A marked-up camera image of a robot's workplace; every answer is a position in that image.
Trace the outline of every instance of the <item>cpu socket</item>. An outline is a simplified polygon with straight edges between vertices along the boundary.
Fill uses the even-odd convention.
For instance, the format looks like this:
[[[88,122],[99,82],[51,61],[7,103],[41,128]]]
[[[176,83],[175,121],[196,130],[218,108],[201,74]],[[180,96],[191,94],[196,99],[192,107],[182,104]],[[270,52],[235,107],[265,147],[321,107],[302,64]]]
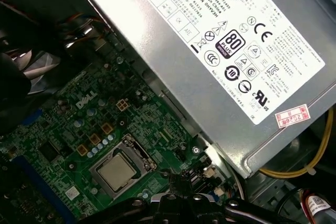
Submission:
[[[147,173],[156,163],[130,134],[90,168],[94,180],[113,199],[118,198]]]

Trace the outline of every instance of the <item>barcode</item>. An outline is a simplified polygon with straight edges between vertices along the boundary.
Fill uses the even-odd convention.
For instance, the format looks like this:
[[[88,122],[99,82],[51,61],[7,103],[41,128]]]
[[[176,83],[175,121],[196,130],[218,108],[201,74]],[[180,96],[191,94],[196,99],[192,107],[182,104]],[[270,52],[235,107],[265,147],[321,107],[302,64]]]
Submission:
[[[313,198],[314,202],[316,205],[321,205],[324,204],[323,200],[320,198]]]

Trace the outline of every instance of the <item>80 plus logo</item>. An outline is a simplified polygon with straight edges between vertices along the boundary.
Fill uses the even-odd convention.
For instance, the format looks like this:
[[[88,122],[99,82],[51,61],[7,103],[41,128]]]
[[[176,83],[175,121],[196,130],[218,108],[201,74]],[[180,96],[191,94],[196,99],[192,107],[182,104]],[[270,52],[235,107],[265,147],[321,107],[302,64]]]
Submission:
[[[232,30],[216,43],[216,48],[225,59],[230,59],[236,52],[245,46],[245,44],[246,42],[239,32]]]

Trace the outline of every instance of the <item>power supply unit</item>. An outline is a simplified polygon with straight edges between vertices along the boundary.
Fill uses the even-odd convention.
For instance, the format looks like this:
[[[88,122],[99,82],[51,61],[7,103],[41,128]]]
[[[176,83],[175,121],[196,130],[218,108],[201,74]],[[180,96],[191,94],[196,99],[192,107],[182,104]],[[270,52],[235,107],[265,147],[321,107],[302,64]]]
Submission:
[[[336,101],[330,0],[88,0],[243,177]]]

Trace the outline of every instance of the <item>motherboard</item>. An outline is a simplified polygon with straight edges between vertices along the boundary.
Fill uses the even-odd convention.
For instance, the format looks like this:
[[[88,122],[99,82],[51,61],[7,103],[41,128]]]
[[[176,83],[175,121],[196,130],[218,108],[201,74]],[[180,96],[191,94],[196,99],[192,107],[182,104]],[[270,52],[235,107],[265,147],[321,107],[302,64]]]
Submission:
[[[6,138],[2,152],[41,177],[66,223],[65,207],[78,220],[130,197],[150,200],[168,190],[169,173],[189,169],[205,191],[223,183],[205,171],[211,162],[192,151],[195,140],[121,52],[94,61],[39,113]]]
[[[62,224],[64,221],[23,170],[0,154],[0,223]]]

